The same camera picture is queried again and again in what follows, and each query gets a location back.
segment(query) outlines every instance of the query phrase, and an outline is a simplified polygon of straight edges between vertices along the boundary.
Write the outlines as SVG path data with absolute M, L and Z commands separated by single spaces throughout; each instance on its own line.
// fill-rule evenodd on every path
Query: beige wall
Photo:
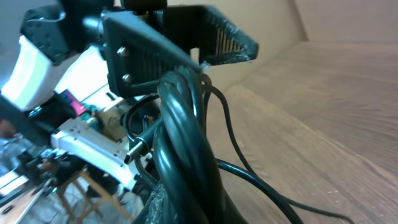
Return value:
M 308 38 L 398 42 L 397 0 L 296 0 Z
M 169 0 L 176 4 L 212 4 L 260 44 L 259 58 L 210 68 L 213 84 L 225 90 L 259 65 L 304 39 L 294 0 Z

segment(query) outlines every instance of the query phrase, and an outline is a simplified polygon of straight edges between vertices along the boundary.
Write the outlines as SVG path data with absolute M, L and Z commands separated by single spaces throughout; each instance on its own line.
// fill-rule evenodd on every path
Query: wooden table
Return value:
M 238 144 L 273 188 L 355 223 L 398 223 L 398 45 L 302 43 L 224 94 Z M 211 98 L 215 156 L 242 166 Z M 221 176 L 250 224 L 288 223 L 251 184 Z M 344 223 L 296 211 L 304 223 Z
M 35 195 L 31 195 L 34 190 L 23 193 L 3 206 L 0 209 L 1 211 L 10 205 L 13 205 L 14 208 L 7 214 L 0 215 L 0 224 L 19 223 L 43 192 L 43 190 L 40 190 Z

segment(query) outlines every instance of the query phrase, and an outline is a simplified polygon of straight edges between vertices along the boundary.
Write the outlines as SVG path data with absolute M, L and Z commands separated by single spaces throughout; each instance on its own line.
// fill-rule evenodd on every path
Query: wooden chair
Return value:
M 85 179 L 91 187 L 97 191 L 98 194 L 101 195 L 101 199 L 99 199 L 96 203 L 91 201 L 90 198 L 86 196 L 86 193 L 83 189 L 83 187 L 79 184 L 77 179 L 81 177 Z M 79 217 L 76 217 L 75 213 L 71 209 L 68 201 L 65 198 L 65 191 L 69 184 L 73 184 L 76 186 L 78 191 L 82 194 L 83 198 L 85 199 L 84 205 L 83 205 L 83 211 L 82 214 Z M 95 211 L 101 218 L 103 218 L 103 214 L 98 210 L 98 207 L 104 204 L 105 202 L 110 202 L 115 208 L 117 208 L 127 219 L 129 219 L 131 222 L 134 220 L 134 217 L 123 207 L 120 205 L 118 201 L 118 194 L 119 192 L 117 191 L 114 195 L 110 195 L 104 188 L 102 188 L 97 182 L 95 182 L 87 173 L 87 171 L 79 171 L 76 175 L 74 175 L 72 178 L 70 178 L 68 181 L 66 181 L 64 184 L 62 184 L 57 191 L 57 194 L 61 200 L 61 203 L 67 213 L 70 216 L 70 220 L 76 220 L 77 224 L 81 224 L 83 222 L 83 219 L 85 219 L 91 212 Z

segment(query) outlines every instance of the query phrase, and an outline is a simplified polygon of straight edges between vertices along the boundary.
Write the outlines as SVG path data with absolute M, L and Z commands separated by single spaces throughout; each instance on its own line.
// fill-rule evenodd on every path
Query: screw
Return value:
M 129 83 L 132 81 L 132 76 L 130 74 L 125 74 L 123 75 L 122 79 L 124 82 Z
M 129 51 L 125 47 L 120 47 L 116 53 L 122 57 L 129 55 Z

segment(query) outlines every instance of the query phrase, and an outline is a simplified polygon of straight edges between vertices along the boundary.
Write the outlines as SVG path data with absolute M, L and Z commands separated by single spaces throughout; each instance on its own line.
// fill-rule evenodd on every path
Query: wooden tabletop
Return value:
M 398 46 L 302 43 L 225 91 L 238 144 L 283 195 L 356 223 L 398 223 Z M 242 166 L 212 96 L 215 156 Z M 249 223 L 288 223 L 251 184 L 221 171 Z M 344 223 L 295 209 L 304 223 Z
M 0 215 L 0 224 L 19 223 L 43 192 L 43 190 L 40 190 L 35 195 L 32 195 L 34 190 L 23 193 L 7 205 L 1 207 L 0 211 L 3 211 L 10 205 L 14 206 L 7 214 Z

